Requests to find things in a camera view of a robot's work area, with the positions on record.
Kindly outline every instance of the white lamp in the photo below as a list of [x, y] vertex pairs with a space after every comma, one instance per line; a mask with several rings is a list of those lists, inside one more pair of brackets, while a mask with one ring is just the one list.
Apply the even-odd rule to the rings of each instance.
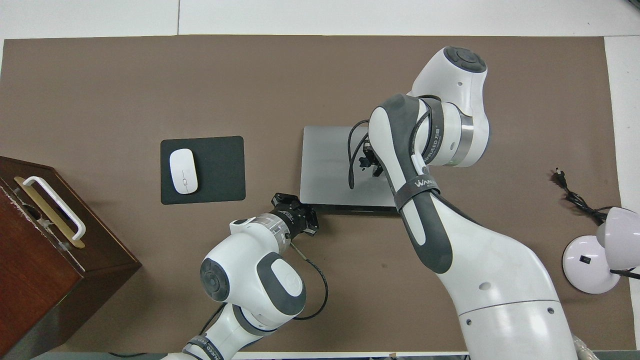
[[629, 270], [639, 265], [640, 215], [623, 208], [611, 208], [596, 236], [574, 239], [563, 255], [566, 278], [590, 294], [611, 290], [621, 275], [640, 279]]

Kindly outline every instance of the white floor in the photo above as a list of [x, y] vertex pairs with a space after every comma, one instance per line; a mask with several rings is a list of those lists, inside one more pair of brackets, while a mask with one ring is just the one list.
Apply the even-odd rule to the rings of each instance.
[[[620, 197], [640, 211], [640, 10], [626, 0], [0, 0], [3, 42], [185, 34], [605, 36]], [[632, 302], [640, 344], [639, 281]]]

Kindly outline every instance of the black mouse pad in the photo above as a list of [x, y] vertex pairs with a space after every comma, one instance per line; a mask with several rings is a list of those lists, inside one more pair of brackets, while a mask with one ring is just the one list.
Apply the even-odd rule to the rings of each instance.
[[[173, 186], [169, 156], [178, 149], [193, 153], [198, 189], [180, 194]], [[160, 143], [160, 199], [165, 205], [244, 200], [244, 140], [242, 136], [171, 139]]]

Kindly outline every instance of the black velcro strap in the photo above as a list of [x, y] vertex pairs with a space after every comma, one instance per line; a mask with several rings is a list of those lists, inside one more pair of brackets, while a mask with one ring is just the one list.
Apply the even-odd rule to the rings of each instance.
[[414, 196], [419, 193], [426, 192], [435, 189], [440, 193], [436, 180], [431, 175], [418, 175], [413, 179], [407, 181], [400, 189], [398, 189], [394, 196], [394, 202], [396, 203], [396, 209], [400, 211], [402, 207], [409, 202]]
[[[201, 348], [209, 356], [210, 360], [225, 360], [222, 357], [222, 354], [220, 354], [220, 351], [218, 351], [218, 349], [216, 348], [216, 346], [213, 345], [211, 340], [209, 340], [205, 336], [202, 336], [202, 335], [194, 336], [191, 340], [189, 340], [189, 344], [195, 345]], [[187, 347], [184, 347], [182, 349], [182, 352], [199, 359], [199, 357], [187, 351]]]

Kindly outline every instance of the lamp base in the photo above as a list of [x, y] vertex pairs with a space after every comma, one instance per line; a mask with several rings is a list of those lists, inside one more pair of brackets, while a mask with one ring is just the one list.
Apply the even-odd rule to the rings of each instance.
[[580, 236], [569, 243], [562, 266], [571, 285], [589, 294], [605, 293], [620, 280], [620, 275], [609, 272], [604, 248], [592, 235]]

